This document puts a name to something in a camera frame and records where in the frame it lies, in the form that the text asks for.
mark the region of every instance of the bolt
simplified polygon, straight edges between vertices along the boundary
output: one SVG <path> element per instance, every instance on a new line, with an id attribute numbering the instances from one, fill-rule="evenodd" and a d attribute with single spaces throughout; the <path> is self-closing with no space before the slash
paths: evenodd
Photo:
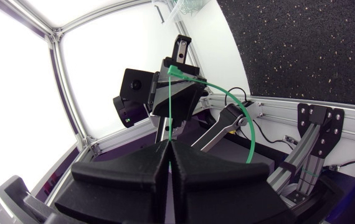
<path id="1" fill-rule="evenodd" d="M 239 122 L 237 122 L 237 125 L 238 125 L 238 126 L 241 126 L 241 124 L 242 124 L 243 122 L 244 122 L 244 118 L 240 118 L 240 119 L 239 119 Z"/>

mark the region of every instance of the green cable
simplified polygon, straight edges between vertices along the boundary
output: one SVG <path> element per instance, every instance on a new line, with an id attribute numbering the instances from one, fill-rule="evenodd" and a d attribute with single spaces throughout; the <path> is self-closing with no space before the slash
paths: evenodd
<path id="1" fill-rule="evenodd" d="M 229 93 L 228 91 L 224 90 L 223 88 L 219 87 L 219 86 L 216 86 L 214 84 L 211 84 L 211 83 L 207 83 L 207 82 L 204 82 L 204 81 L 201 81 L 201 80 L 196 80 L 196 79 L 193 79 L 193 78 L 189 78 L 185 75 L 183 75 L 183 72 L 180 71 L 176 66 L 174 65 L 171 65 L 169 67 L 169 70 L 168 70 L 168 75 L 173 75 L 175 77 L 178 77 L 178 78 L 181 78 L 181 79 L 184 79 L 184 80 L 189 80 L 189 81 L 193 81 L 193 82 L 198 82 L 198 83 L 201 83 L 201 84 L 205 84 L 205 85 L 209 85 L 211 87 L 214 87 L 222 92 L 224 92 L 225 94 L 227 94 L 229 97 L 231 97 L 241 108 L 241 110 L 244 112 L 245 114 L 245 117 L 247 118 L 247 121 L 248 121 L 248 124 L 250 124 L 250 130 L 251 130 L 251 148 L 250 148 L 250 153 L 248 155 L 248 158 L 247 158 L 247 161 L 246 163 L 251 163 L 251 160 L 252 160 L 252 157 L 253 157 L 253 152 L 255 150 L 255 130 L 253 128 L 253 123 L 252 123 L 252 119 L 248 113 L 248 111 L 245 109 L 244 105 L 240 102 L 239 99 L 237 99 L 233 94 Z"/>
<path id="2" fill-rule="evenodd" d="M 169 141 L 172 141 L 172 99 L 171 99 L 171 77 L 169 77 Z"/>
<path id="3" fill-rule="evenodd" d="M 306 172 L 307 174 L 310 174 L 310 175 L 312 175 L 313 177 L 319 177 L 319 175 L 314 174 L 314 173 L 312 173 L 312 172 L 310 172 L 310 171 L 308 171 L 308 170 L 306 170 L 306 169 L 304 169 L 304 168 L 302 168 L 302 170 L 303 170 L 303 172 Z"/>

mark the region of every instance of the silver metal arm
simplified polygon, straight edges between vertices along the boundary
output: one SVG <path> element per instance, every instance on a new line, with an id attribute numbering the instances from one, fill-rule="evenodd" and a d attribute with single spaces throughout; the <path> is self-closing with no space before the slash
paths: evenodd
<path id="1" fill-rule="evenodd" d="M 298 143 L 296 148 L 291 152 L 291 154 L 285 159 L 285 162 L 295 166 L 295 174 L 302 167 L 304 160 L 308 157 L 309 153 L 316 144 L 320 133 L 320 125 L 310 124 L 305 135 L 302 137 L 301 141 Z M 274 173 L 267 179 L 267 182 L 272 186 L 273 190 L 280 194 L 283 188 L 289 183 L 291 178 L 291 171 L 284 168 L 277 168 Z"/>
<path id="2" fill-rule="evenodd" d="M 235 105 L 227 105 L 219 115 L 219 119 L 191 147 L 203 152 L 209 151 L 229 131 L 234 131 L 246 122 L 242 112 Z"/>

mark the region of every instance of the black mount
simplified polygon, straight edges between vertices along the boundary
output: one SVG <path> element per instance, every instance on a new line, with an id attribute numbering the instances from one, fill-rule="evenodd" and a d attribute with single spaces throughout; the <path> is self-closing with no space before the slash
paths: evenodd
<path id="1" fill-rule="evenodd" d="M 341 139 L 345 112 L 327 106 L 298 104 L 298 131 L 301 137 L 310 123 L 321 125 L 319 138 L 310 152 L 311 155 L 325 159 Z"/>

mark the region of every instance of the white wall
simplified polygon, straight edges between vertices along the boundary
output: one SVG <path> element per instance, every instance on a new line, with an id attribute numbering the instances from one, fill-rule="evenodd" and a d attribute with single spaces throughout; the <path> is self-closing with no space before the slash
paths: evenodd
<path id="1" fill-rule="evenodd" d="M 250 88 L 229 25 L 216 0 L 211 0 L 194 17 L 182 16 L 197 51 L 201 69 L 209 83 L 228 90 Z M 214 93 L 219 90 L 211 88 Z"/>
<path id="2" fill-rule="evenodd" d="M 0 185 L 18 175 L 31 190 L 75 142 L 47 43 L 0 11 Z"/>

